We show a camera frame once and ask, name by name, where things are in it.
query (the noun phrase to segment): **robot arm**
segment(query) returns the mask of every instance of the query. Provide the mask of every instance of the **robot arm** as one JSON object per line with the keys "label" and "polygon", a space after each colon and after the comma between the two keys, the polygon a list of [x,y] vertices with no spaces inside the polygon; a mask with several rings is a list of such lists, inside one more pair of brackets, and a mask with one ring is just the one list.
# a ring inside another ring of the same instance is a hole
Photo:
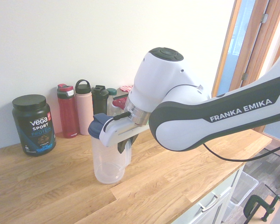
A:
{"label": "robot arm", "polygon": [[148,121],[154,138],[173,151],[279,121],[280,57],[252,84],[210,98],[181,54],[153,49],[140,64],[125,111],[130,112],[129,118],[113,121],[101,132],[105,146],[148,129]]}

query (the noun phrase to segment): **red water bottle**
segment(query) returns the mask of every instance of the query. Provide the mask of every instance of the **red water bottle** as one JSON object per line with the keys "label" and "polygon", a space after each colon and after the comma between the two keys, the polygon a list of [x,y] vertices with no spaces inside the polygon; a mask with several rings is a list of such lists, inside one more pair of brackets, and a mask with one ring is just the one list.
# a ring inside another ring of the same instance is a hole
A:
{"label": "red water bottle", "polygon": [[58,103],[63,136],[67,139],[79,134],[79,120],[75,103],[73,86],[59,84],[57,89]]}

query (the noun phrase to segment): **cabinet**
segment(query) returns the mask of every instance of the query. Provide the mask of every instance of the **cabinet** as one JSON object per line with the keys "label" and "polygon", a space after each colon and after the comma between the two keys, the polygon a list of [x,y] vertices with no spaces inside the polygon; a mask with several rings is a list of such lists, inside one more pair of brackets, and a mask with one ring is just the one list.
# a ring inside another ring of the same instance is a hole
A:
{"label": "cabinet", "polygon": [[172,224],[220,224],[242,170],[243,166]]}

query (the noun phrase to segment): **plastic bin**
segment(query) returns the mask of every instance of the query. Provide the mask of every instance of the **plastic bin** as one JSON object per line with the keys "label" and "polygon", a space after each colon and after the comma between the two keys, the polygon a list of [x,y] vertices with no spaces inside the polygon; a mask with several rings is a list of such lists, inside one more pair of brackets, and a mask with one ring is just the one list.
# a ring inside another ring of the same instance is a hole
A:
{"label": "plastic bin", "polygon": [[232,210],[239,206],[248,195],[256,188],[259,184],[258,180],[254,179],[245,172],[241,173],[238,183],[234,189],[232,197],[229,201],[226,212],[223,216],[222,221],[225,222],[231,215]]}

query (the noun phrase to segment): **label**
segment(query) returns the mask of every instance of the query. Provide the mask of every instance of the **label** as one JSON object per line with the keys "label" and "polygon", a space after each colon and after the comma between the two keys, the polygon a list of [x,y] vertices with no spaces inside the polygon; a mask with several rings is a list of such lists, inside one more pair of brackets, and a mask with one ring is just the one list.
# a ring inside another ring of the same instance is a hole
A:
{"label": "label", "polygon": [[55,145],[51,113],[45,116],[19,118],[16,124],[23,149],[27,153],[43,153]]}
{"label": "label", "polygon": [[210,116],[209,119],[206,119],[206,120],[213,123],[213,122],[220,121],[220,120],[223,120],[223,119],[226,119],[226,118],[230,118],[230,117],[233,117],[233,116],[236,116],[236,115],[239,115],[239,114],[243,114],[243,113],[246,113],[246,112],[249,112],[249,111],[254,111],[254,110],[257,110],[257,109],[265,107],[265,106],[272,105],[275,102],[276,102],[275,99],[268,99],[267,98],[267,99],[264,99],[264,100],[261,100],[261,101],[257,101],[257,102],[253,102],[253,103],[248,104],[248,105],[241,106],[241,107],[233,109],[233,110],[224,111],[220,114]]}

